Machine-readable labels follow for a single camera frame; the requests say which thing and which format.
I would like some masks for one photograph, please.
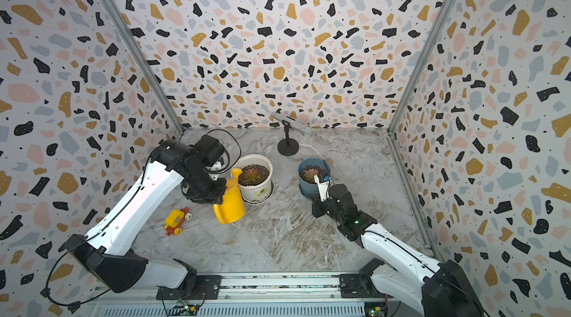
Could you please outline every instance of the red and yellow toy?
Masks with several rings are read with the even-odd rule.
[[[175,209],[164,221],[164,229],[167,231],[167,236],[179,235],[182,233],[181,225],[184,221],[188,221],[192,218],[192,214],[189,213],[189,207],[182,208],[182,210]]]

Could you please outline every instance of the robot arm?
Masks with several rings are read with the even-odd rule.
[[[208,135],[189,146],[175,140],[163,142],[150,155],[142,176],[117,205],[85,236],[74,234],[65,248],[82,266],[113,292],[134,285],[158,285],[186,296],[194,291],[196,270],[175,260],[165,262],[138,256],[131,249],[143,224],[175,187],[196,203],[220,204],[226,180],[208,167],[228,156],[220,142]],[[226,162],[230,166],[230,157]]]
[[[317,182],[320,196],[312,197],[313,216],[330,216],[349,241],[383,260],[374,259],[360,271],[365,294],[387,293],[425,317],[482,315],[484,309],[458,264],[452,260],[442,264],[411,248],[358,210],[345,185],[330,185],[331,179],[326,178]]]

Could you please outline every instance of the soil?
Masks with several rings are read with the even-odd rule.
[[[258,177],[252,179],[246,179],[244,173],[247,170],[257,170]],[[249,186],[249,185],[260,185],[269,177],[269,170],[261,164],[249,164],[242,169],[242,173],[238,177],[238,184]]]
[[[306,181],[307,183],[310,183],[312,185],[316,185],[317,183],[315,183],[313,178],[306,178],[304,175],[304,173],[306,173],[308,170],[311,170],[311,169],[317,170],[318,174],[327,173],[327,171],[323,167],[319,167],[318,165],[312,164],[312,165],[308,165],[301,172],[299,172],[299,177],[301,177],[304,181]]]

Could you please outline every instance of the white flower pot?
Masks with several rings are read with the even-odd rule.
[[[242,194],[242,199],[244,199],[244,201],[247,203],[256,204],[263,202],[265,199],[268,199],[272,193],[272,173],[274,168],[272,167],[272,163],[269,161],[269,159],[262,155],[243,156],[238,160],[238,162],[236,162],[234,168],[243,169],[245,166],[250,164],[263,165],[269,170],[268,178],[266,178],[266,180],[259,185],[238,184],[240,193]]]

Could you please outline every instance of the cable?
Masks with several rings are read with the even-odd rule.
[[[180,316],[182,313],[189,310],[189,306],[186,303],[184,303],[184,299],[189,299],[190,297],[194,296],[196,294],[196,292],[198,292],[199,287],[202,287],[203,294],[202,294],[202,302],[200,303],[200,306],[198,306],[198,308],[202,307],[202,305],[204,304],[204,300],[206,299],[206,287],[204,285],[198,285],[198,286],[196,286],[196,289],[194,290],[193,293],[191,293],[188,296],[184,296],[184,297],[179,298],[179,300],[181,300],[182,304],[184,305],[184,309],[178,311],[173,316]]]
[[[135,191],[135,193],[132,195],[131,199],[129,199],[129,201],[119,210],[119,212],[118,212],[117,214],[115,214],[115,216],[113,216],[113,218],[111,218],[111,219],[109,220],[109,222],[108,222],[96,235],[94,235],[94,236],[88,238],[87,240],[84,240],[84,241],[80,242],[79,244],[77,244],[77,245],[74,246],[73,248],[71,248],[71,249],[67,250],[66,252],[64,252],[63,255],[60,256],[59,259],[56,260],[55,264],[51,267],[50,273],[47,274],[45,291],[46,291],[46,297],[47,297],[47,299],[49,299],[53,304],[57,304],[58,306],[64,306],[64,307],[69,307],[69,306],[77,306],[77,307],[79,307],[79,306],[81,306],[82,304],[87,303],[87,302],[91,302],[91,301],[93,301],[94,299],[96,299],[96,298],[102,296],[104,293],[107,293],[107,292],[111,291],[111,289],[108,289],[108,290],[106,290],[106,291],[100,293],[99,295],[90,298],[89,300],[85,300],[85,301],[83,301],[83,302],[79,302],[79,304],[78,304],[77,302],[74,302],[74,303],[60,303],[60,302],[57,302],[56,300],[54,300],[53,298],[51,298],[51,296],[50,296],[50,288],[49,288],[48,286],[49,286],[49,283],[50,283],[51,275],[54,273],[55,267],[58,265],[58,263],[61,261],[61,259],[63,259],[64,256],[66,256],[67,254],[69,254],[71,251],[77,249],[77,248],[78,248],[79,246],[81,246],[82,244],[87,243],[87,242],[90,241],[91,239],[94,239],[95,237],[97,237],[97,236],[99,236],[101,233],[103,233],[103,231],[104,231],[107,227],[109,227],[109,225],[115,220],[115,218],[116,218],[116,217],[125,209],[125,207],[127,207],[127,206],[129,205],[129,203],[131,203],[131,201],[135,198],[135,196],[136,196],[137,193],[141,190],[141,187],[143,186],[143,184],[144,184],[144,182],[145,182],[145,173],[147,172],[148,161],[150,160],[151,156],[153,156],[153,153],[155,153],[155,151],[156,151],[157,149],[158,149],[158,147],[155,148],[155,149],[151,152],[151,154],[147,157],[147,162],[145,163],[145,166],[143,167],[143,175],[142,175],[142,177],[141,177],[141,184],[140,184],[139,187],[137,188],[137,191]]]
[[[394,315],[396,315],[396,312],[399,310],[400,308],[400,304],[403,303],[402,301],[399,301],[399,305],[396,307],[395,312],[393,312],[393,314],[390,315],[390,317],[393,317]]]
[[[220,170],[217,170],[217,171],[211,171],[211,170],[205,168],[205,169],[206,169],[206,172],[208,172],[208,173],[210,173],[210,174],[221,174],[221,173],[224,173],[224,172],[226,172],[227,170],[229,170],[231,167],[233,167],[233,166],[238,162],[238,160],[239,160],[240,157],[242,156],[242,148],[240,147],[240,144],[238,143],[238,141],[236,140],[236,138],[235,138],[230,132],[226,131],[226,130],[223,129],[223,128],[211,129],[211,130],[210,130],[208,133],[206,133],[206,134],[209,135],[211,132],[214,132],[214,131],[224,131],[224,132],[226,132],[228,135],[230,135],[230,137],[232,137],[232,139],[234,140],[234,142],[236,142],[236,145],[238,145],[238,149],[240,150],[240,153],[238,154],[238,158],[236,158],[236,160],[234,161],[233,164],[230,164],[230,154],[228,153],[228,151],[227,151],[226,149],[224,149],[224,151],[225,151],[225,153],[226,153],[226,156],[228,157],[228,165],[227,165],[225,168],[221,168]]]
[[[381,238],[386,239],[386,240],[388,240],[389,242],[393,243],[394,245],[398,246],[399,248],[403,249],[408,255],[414,257],[419,263],[421,263],[423,267],[426,267],[428,270],[430,270],[430,272],[432,272],[433,274],[436,275],[436,272],[435,272],[434,270],[432,270],[431,268],[429,268],[429,267],[428,267],[426,264],[424,264],[419,258],[417,258],[417,257],[414,256],[413,254],[411,254],[409,250],[403,248],[400,244],[398,244],[397,242],[393,241],[391,238],[388,238],[388,237],[386,237],[386,236],[380,235],[380,234],[378,234],[378,233],[376,233],[376,232],[374,232],[374,231],[366,231],[366,232],[370,232],[371,234],[375,234],[375,235],[377,235],[377,236],[380,236]],[[487,315],[488,317],[490,317],[488,311],[485,310],[485,308],[481,305],[481,303],[480,303],[479,301],[477,301],[476,299],[474,299],[472,296],[470,296],[467,292],[465,292],[464,290],[462,290],[460,287],[454,285],[454,284],[453,284],[451,281],[449,281],[448,279],[444,279],[444,281],[445,281],[446,283],[448,283],[448,285],[454,287],[455,289],[457,289],[458,291],[462,292],[464,295],[466,295],[467,297],[469,297],[469,298],[474,302],[476,308],[478,308],[478,312],[479,312],[480,314],[482,314],[482,312],[484,312],[484,313],[486,313],[486,315]]]
[[[349,292],[353,292],[359,288],[361,288],[361,286],[359,286],[359,285],[355,286],[353,288],[349,288],[348,286],[345,286],[345,287],[340,287],[339,290],[343,293],[349,293]]]
[[[326,167],[326,162],[325,160],[323,160],[323,166]],[[329,194],[329,188],[331,188],[332,185],[334,185],[333,183],[333,177],[331,176],[331,172],[327,172],[329,173],[329,185],[327,186],[327,191],[325,191],[325,197],[327,198],[328,194]]]
[[[162,287],[159,287],[159,294],[161,295],[161,302],[163,303],[164,314],[168,317],[167,306],[164,305],[163,288]]]

